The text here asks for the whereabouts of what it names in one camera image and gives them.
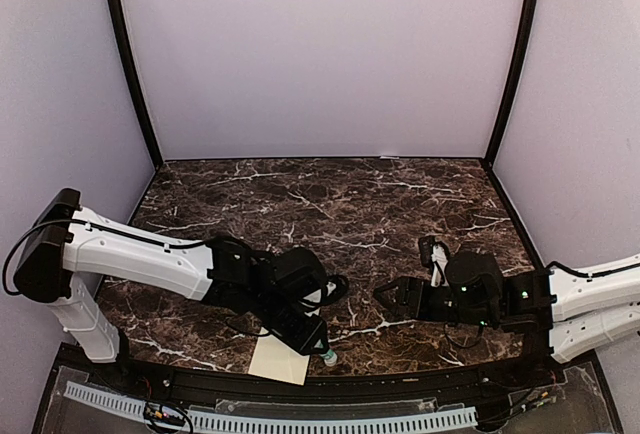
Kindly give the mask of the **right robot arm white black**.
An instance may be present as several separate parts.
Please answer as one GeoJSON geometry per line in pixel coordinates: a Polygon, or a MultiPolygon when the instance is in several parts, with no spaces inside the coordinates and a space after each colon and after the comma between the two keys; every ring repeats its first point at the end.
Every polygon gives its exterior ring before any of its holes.
{"type": "Polygon", "coordinates": [[[434,260],[443,278],[402,276],[373,291],[392,314],[419,321],[546,333],[551,357],[566,363],[639,329],[639,258],[573,269],[558,261],[504,276],[489,253],[434,260]]]}

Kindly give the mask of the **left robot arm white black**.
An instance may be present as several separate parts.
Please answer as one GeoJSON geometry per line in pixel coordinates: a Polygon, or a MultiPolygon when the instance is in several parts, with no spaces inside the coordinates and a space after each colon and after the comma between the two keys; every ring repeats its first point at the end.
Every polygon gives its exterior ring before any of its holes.
{"type": "Polygon", "coordinates": [[[7,254],[1,285],[9,296],[48,305],[120,390],[134,389],[141,369],[126,356],[126,335],[101,312],[82,273],[250,313],[296,353],[318,355],[328,365],[337,360],[326,322],[316,312],[329,299],[331,281],[310,250],[273,254],[228,235],[189,241],[150,233],[97,214],[81,205],[79,191],[65,188],[7,254]]]}

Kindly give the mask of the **green white glue stick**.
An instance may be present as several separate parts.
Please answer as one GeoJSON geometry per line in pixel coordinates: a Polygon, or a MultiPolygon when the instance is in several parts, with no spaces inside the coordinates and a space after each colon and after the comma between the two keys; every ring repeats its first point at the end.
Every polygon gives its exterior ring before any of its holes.
{"type": "Polygon", "coordinates": [[[338,356],[332,349],[327,350],[325,353],[321,354],[320,357],[322,358],[324,364],[328,367],[335,366],[338,361],[338,356]]]}

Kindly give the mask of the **cream paper envelope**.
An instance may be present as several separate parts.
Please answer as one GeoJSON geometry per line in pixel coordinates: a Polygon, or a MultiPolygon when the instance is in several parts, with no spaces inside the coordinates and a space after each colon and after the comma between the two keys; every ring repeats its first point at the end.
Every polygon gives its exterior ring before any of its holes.
{"type": "Polygon", "coordinates": [[[248,374],[296,386],[306,381],[310,357],[302,356],[269,335],[262,327],[248,368],[248,374]]]}

